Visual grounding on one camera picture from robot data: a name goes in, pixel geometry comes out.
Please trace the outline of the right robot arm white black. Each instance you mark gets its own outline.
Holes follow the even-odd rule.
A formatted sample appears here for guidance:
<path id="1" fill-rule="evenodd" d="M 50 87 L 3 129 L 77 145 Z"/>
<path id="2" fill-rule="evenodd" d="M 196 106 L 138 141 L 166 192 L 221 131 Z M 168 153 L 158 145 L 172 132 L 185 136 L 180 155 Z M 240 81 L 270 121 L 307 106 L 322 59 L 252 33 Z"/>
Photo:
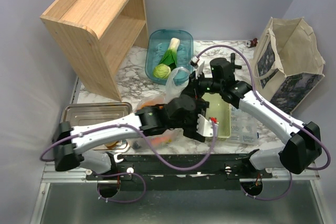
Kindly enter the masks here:
<path id="1" fill-rule="evenodd" d="M 231 64 L 225 58 L 210 61 L 212 77 L 207 78 L 198 67 L 189 76 L 183 94 L 200 99 L 205 93 L 217 93 L 226 102 L 253 116 L 270 129 L 283 147 L 259 150 L 241 165 L 242 173 L 255 177 L 266 168 L 285 168 L 301 174 L 322 153 L 320 128 L 314 122 L 297 120 L 263 99 L 251 85 L 235 79 Z"/>

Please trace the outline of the orange toy carrot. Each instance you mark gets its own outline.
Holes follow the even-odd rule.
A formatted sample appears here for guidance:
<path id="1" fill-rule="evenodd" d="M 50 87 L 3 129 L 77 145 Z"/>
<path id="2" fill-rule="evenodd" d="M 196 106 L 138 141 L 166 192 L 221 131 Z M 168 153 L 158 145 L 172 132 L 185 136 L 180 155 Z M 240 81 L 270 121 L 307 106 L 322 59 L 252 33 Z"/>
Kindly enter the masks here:
<path id="1" fill-rule="evenodd" d="M 144 99 L 144 101 L 142 101 L 139 104 L 139 109 L 142 109 L 145 106 L 152 106 L 152 105 L 162 104 L 162 103 L 164 103 L 164 97 L 162 96 L 146 98 Z"/>

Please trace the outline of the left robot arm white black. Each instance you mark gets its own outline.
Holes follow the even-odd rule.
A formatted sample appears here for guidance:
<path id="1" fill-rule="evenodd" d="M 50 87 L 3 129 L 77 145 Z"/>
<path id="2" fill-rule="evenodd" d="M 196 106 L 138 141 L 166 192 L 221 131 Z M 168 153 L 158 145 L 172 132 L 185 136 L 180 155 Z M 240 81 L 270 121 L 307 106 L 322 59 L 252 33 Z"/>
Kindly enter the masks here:
<path id="1" fill-rule="evenodd" d="M 97 146 L 142 137 L 156 154 L 150 138 L 167 130 L 182 129 L 188 138 L 198 141 L 215 137 L 216 124 L 205 117 L 208 107 L 209 102 L 182 94 L 169 103 L 144 106 L 116 120 L 71 127 L 65 132 L 65 138 L 55 134 L 55 170 L 65 172 L 82 166 L 98 172 L 104 179 L 112 179 L 116 175 L 116 166 L 108 155 L 93 150 Z"/>

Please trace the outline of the toy watermelon slice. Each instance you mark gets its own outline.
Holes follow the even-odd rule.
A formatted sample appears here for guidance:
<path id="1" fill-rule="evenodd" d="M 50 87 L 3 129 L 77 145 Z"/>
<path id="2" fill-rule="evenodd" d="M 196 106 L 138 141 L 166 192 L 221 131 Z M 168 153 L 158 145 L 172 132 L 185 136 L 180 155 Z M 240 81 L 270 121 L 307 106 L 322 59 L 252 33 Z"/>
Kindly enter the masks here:
<path id="1" fill-rule="evenodd" d="M 158 146 L 166 143 L 171 143 L 174 140 L 174 135 L 162 135 L 154 137 L 151 140 L 153 146 Z"/>

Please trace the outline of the clear plastic grocery bag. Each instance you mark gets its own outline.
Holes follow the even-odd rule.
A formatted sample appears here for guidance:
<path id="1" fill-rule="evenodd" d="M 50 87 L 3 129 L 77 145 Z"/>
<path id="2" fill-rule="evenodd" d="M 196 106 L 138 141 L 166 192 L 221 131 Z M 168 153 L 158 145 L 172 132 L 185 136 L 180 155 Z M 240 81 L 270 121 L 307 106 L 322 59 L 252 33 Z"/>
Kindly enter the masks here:
<path id="1" fill-rule="evenodd" d="M 174 78 L 177 77 L 178 74 L 182 74 L 186 77 L 186 80 L 182 80 L 180 85 L 177 85 L 174 81 Z M 173 98 L 177 98 L 181 94 L 182 90 L 187 86 L 190 74 L 191 72 L 184 67 L 174 69 L 166 81 L 165 92 L 142 99 L 135 107 L 134 112 L 142 109 L 144 106 L 168 103 Z M 155 149 L 160 149 L 164 145 L 175 140 L 178 133 L 179 130 L 166 130 L 161 135 L 149 136 L 149 140 Z M 150 150 L 147 142 L 143 138 L 128 140 L 128 143 L 136 152 L 143 153 Z"/>

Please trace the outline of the orange glazed bread bun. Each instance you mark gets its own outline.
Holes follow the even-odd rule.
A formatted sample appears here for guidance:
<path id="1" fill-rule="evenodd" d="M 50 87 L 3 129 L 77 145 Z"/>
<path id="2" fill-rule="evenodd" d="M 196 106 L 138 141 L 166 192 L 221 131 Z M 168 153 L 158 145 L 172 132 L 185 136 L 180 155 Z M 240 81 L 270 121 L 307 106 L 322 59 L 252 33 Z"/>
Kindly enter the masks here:
<path id="1" fill-rule="evenodd" d="M 105 147 L 108 148 L 108 149 L 112 149 L 112 148 L 114 148 L 117 145 L 118 145 L 118 141 L 105 144 Z"/>

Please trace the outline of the toy bok choy green white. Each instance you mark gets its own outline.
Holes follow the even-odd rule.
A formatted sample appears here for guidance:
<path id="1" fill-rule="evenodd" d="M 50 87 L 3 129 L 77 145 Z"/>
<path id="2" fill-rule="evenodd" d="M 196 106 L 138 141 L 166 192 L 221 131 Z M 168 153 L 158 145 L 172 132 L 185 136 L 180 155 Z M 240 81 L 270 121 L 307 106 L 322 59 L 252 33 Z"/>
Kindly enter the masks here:
<path id="1" fill-rule="evenodd" d="M 177 50 L 180 45 L 180 40 L 177 38 L 172 38 L 168 49 L 161 58 L 159 64 L 164 64 L 168 66 L 171 70 L 177 67 Z"/>

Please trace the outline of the green toy cabbage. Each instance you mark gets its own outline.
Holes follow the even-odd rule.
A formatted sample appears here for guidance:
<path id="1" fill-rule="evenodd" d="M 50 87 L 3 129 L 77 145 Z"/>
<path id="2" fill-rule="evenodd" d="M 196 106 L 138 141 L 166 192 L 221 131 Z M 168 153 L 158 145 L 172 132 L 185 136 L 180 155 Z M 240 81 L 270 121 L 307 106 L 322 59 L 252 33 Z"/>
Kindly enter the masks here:
<path id="1" fill-rule="evenodd" d="M 162 63 L 154 68 L 153 76 L 159 79 L 167 79 L 171 74 L 171 72 L 172 72 L 171 68 Z"/>

